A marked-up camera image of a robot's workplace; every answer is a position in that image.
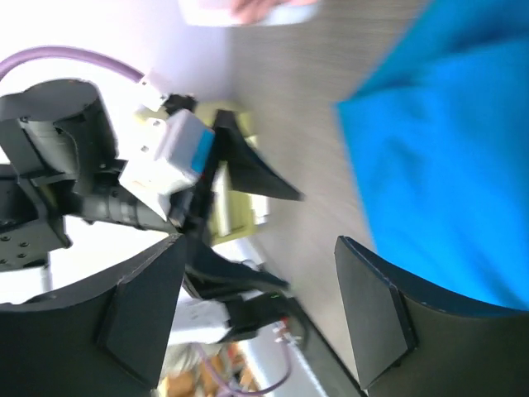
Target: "cable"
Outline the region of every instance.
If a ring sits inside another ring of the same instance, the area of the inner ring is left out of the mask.
[[[271,393],[272,391],[278,389],[281,387],[288,378],[292,375],[292,357],[290,356],[290,351],[288,347],[288,341],[283,340],[281,342],[281,345],[283,346],[283,353],[285,357],[285,362],[287,363],[287,372],[281,378],[279,382],[277,382],[275,385],[271,385],[270,387],[267,387],[263,390],[258,391],[241,391],[241,390],[235,390],[232,389],[223,379],[220,375],[218,375],[217,371],[213,367],[212,362],[209,360],[209,357],[207,356],[206,352],[200,346],[198,343],[193,344],[195,349],[197,350],[200,357],[203,359],[204,366],[206,367],[207,371],[211,375],[211,377],[216,381],[216,383],[224,390],[226,391],[227,395],[235,395],[235,396],[261,396],[266,395],[268,393]]]
[[[42,47],[34,47],[23,50],[7,57],[0,62],[0,80],[15,69],[17,66],[25,64],[31,60],[42,60],[47,58],[62,58],[67,60],[79,60],[92,65],[100,66],[104,69],[109,69],[116,72],[135,83],[139,83],[143,79],[143,74],[122,63],[119,60],[114,60],[106,55],[98,54],[96,52],[82,50],[80,48],[66,47],[60,45],[49,45]]]

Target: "folded cloth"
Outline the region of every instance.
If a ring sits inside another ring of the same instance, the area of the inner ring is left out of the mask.
[[[338,113],[377,252],[529,309],[529,1],[437,0]]]

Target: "blue sticker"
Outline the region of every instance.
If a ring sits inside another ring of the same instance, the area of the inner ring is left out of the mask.
[[[204,171],[206,166],[207,156],[209,151],[212,149],[213,138],[215,135],[210,130],[205,130],[200,138],[198,143],[197,151],[191,160],[191,170],[195,171],[198,174],[201,174]]]

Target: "hand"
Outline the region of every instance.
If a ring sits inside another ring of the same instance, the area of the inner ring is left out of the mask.
[[[279,4],[303,6],[315,2],[317,0],[231,0],[231,11],[246,25],[262,21]]]

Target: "floor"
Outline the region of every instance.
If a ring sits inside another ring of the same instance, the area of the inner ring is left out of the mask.
[[[234,33],[236,96],[255,112],[260,150],[306,195],[273,201],[256,238],[355,374],[333,257],[336,238],[372,247],[333,103],[350,95],[425,0],[322,0],[312,22]]]

